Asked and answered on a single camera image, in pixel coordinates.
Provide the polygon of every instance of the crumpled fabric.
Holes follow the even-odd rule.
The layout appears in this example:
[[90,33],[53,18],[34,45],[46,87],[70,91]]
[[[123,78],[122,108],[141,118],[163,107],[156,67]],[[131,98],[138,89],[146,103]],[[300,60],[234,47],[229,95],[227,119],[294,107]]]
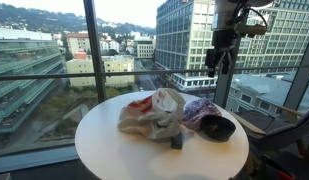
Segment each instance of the crumpled fabric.
[[222,116],[222,113],[208,99],[198,99],[184,107],[184,115],[181,123],[188,129],[201,130],[202,118],[206,115]]

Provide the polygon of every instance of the white round table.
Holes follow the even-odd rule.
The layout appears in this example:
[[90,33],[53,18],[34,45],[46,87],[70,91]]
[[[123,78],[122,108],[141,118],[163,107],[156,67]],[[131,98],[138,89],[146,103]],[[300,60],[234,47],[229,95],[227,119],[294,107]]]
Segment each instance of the white round table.
[[[202,132],[182,127],[183,149],[156,143],[141,135],[119,131],[120,111],[154,91],[135,92],[109,99],[88,112],[75,135],[77,153],[84,165],[106,180],[226,180],[234,177],[248,156],[248,140],[242,126],[224,109],[222,116],[236,125],[227,142],[208,139]],[[198,97],[182,94],[186,103]]]

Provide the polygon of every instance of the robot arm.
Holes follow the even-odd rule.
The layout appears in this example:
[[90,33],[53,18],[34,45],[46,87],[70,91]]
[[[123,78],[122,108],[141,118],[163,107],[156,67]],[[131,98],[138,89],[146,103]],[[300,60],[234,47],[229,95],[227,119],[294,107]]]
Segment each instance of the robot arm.
[[238,35],[254,37],[264,35],[267,30],[262,25],[246,25],[241,23],[251,7],[262,7],[269,5],[274,0],[215,0],[215,11],[213,15],[212,45],[214,49],[207,51],[205,65],[208,66],[209,77],[214,77],[215,68],[222,65],[222,73],[227,74],[229,65],[232,64],[233,48]]

